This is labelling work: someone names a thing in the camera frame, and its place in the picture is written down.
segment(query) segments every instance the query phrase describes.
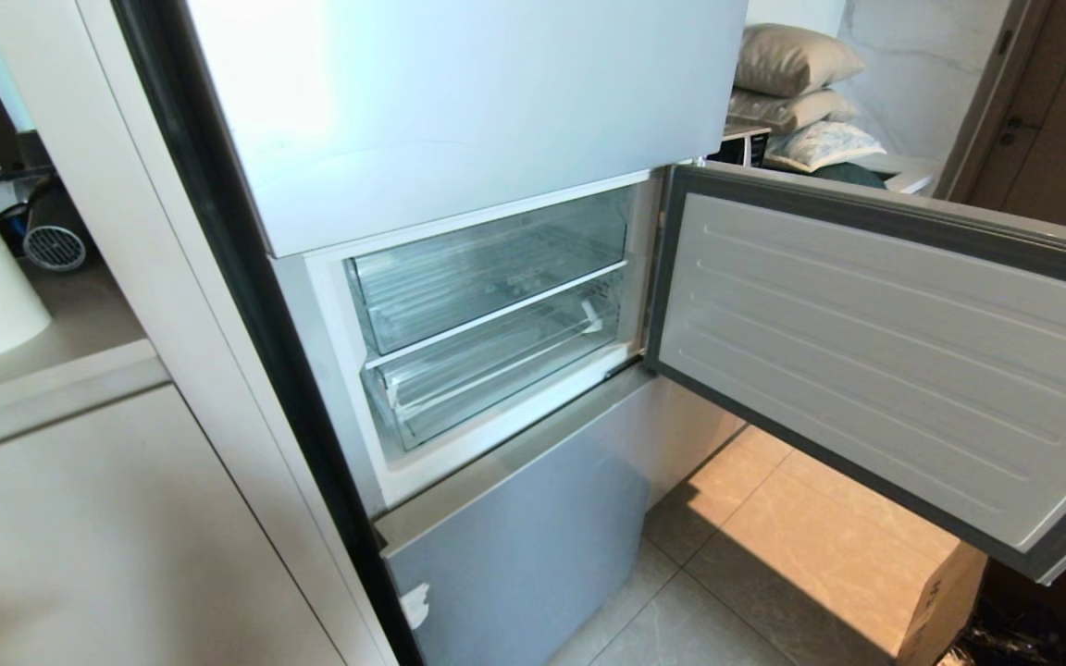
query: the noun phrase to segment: white cabinet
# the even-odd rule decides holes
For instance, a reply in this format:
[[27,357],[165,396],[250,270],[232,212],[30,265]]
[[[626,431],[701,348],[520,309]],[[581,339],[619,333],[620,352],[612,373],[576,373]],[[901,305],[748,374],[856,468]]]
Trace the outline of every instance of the white cabinet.
[[0,665],[343,662],[171,385],[0,444]]

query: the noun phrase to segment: marble wall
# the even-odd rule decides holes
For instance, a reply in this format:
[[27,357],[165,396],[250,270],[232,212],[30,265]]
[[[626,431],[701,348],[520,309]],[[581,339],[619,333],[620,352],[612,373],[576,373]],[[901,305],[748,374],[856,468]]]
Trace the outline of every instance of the marble wall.
[[887,151],[942,164],[1010,0],[846,0],[838,38],[867,70],[834,85]]

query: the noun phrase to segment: refrigerator door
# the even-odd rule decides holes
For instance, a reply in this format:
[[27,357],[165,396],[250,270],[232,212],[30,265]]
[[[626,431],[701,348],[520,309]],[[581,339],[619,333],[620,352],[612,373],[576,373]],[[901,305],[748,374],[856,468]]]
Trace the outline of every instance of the refrigerator door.
[[746,0],[187,5],[275,257],[714,152],[746,13]]
[[648,366],[1033,579],[1066,566],[1066,228],[678,167]]
[[668,435],[659,381],[621,372],[377,520],[426,663],[542,665],[618,589]]

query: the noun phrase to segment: refrigerator bottom drawer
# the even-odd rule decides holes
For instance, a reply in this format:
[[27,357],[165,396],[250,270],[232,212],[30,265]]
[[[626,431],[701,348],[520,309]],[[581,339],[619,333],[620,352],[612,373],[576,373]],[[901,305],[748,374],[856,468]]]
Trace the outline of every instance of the refrigerator bottom drawer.
[[621,372],[376,523],[398,594],[427,585],[427,663],[540,665],[618,589],[659,452],[655,394],[651,374]]

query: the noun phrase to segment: beige pillow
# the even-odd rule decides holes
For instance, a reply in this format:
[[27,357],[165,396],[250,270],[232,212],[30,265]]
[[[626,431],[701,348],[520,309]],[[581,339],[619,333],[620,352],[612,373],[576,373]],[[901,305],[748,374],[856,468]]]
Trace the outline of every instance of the beige pillow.
[[828,34],[786,25],[754,25],[743,31],[734,86],[764,95],[796,97],[844,81],[867,64]]
[[813,90],[800,97],[774,97],[737,87],[731,92],[731,107],[726,118],[738,125],[762,125],[789,134],[818,119],[841,123],[857,114],[854,104],[837,90]]

